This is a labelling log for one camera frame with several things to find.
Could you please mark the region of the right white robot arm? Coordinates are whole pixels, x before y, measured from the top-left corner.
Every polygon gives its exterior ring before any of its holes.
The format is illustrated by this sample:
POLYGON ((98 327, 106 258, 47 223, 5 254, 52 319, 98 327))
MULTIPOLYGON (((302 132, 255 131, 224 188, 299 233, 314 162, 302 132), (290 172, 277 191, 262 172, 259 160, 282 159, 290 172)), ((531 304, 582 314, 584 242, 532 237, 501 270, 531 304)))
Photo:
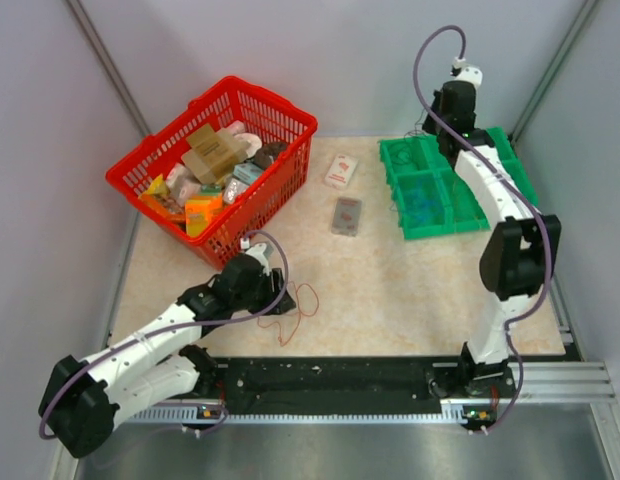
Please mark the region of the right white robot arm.
POLYGON ((479 260, 489 297, 478 331, 464 343, 454 387, 477 396, 508 374, 507 325, 524 315, 554 273, 561 235, 555 215, 542 215, 505 170, 489 133, 475 125, 477 86, 454 79, 434 94, 424 124, 439 152, 481 207, 491 236, 479 260))

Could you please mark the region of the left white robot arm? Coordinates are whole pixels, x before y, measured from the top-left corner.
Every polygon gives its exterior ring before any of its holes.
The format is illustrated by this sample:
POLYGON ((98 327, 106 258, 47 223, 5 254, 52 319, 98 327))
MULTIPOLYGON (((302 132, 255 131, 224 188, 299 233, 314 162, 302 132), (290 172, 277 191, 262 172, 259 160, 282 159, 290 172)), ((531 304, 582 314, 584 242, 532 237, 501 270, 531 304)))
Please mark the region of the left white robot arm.
POLYGON ((258 244, 187 288, 124 340, 83 359, 62 358, 38 408, 40 437, 57 439, 83 458, 149 407, 173 397, 220 393, 218 364, 198 341, 221 326, 293 309, 288 279, 289 266, 271 266, 264 244, 258 244))

